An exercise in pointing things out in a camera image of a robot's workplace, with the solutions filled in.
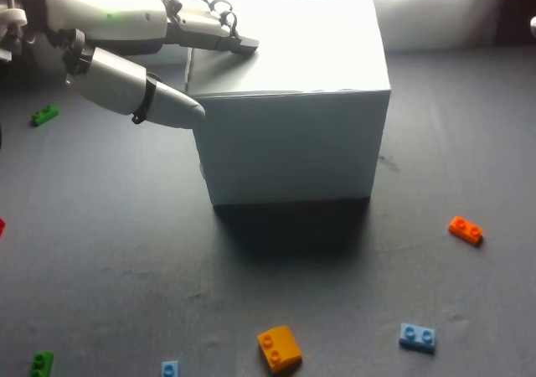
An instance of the toy block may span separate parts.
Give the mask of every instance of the toy block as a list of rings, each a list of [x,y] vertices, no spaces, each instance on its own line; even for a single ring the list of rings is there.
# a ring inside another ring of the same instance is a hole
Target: toy block
[[[162,362],[162,373],[160,375],[161,377],[179,377],[178,361]]]
[[[418,325],[400,325],[400,346],[433,354],[436,350],[436,331]]]
[[[32,116],[32,121],[35,126],[41,126],[50,119],[55,118],[58,115],[58,108],[54,105],[47,105],[42,111],[36,111]]]
[[[297,366],[302,361],[302,352],[286,325],[262,333],[257,340],[272,373]]]
[[[455,216],[449,225],[449,232],[476,246],[480,244],[484,230],[461,216]]]
[[[29,377],[50,377],[54,353],[37,352],[33,357],[32,369]]]

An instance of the yellow-orange lego brick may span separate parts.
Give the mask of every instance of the yellow-orange lego brick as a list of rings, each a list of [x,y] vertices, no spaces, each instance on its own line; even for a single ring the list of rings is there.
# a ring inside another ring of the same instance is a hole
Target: yellow-orange lego brick
[[[472,245],[479,245],[484,230],[478,225],[463,219],[461,216],[455,216],[449,225],[449,231]]]
[[[266,331],[257,339],[272,373],[302,361],[302,352],[292,336],[291,329],[286,325]]]

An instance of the robotic arm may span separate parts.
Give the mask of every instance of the robotic arm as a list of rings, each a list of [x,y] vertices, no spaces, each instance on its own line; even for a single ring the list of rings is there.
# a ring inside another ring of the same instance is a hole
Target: robotic arm
[[[225,0],[0,0],[0,59],[43,33],[64,51],[67,83],[86,99],[136,124],[193,128],[203,107],[122,55],[156,53],[164,44],[253,54]]]

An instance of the box top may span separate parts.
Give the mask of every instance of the box top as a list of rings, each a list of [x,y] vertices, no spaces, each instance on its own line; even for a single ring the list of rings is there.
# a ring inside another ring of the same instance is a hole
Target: box top
[[[252,56],[191,49],[194,99],[390,90],[372,0],[274,0],[237,12]]]

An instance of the gray table surface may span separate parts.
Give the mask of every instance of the gray table surface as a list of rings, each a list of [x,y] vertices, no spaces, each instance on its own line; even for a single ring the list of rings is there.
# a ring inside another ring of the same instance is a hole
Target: gray table surface
[[[135,127],[54,77],[2,85],[0,376],[38,350],[54,377],[157,376],[170,359],[266,376],[256,335],[282,324],[298,376],[534,375],[536,50],[388,65],[361,214],[217,214],[191,132]],[[61,115],[29,127],[49,102]],[[447,233],[456,214],[485,230],[480,250]],[[435,356],[400,349],[400,323],[435,328]]]

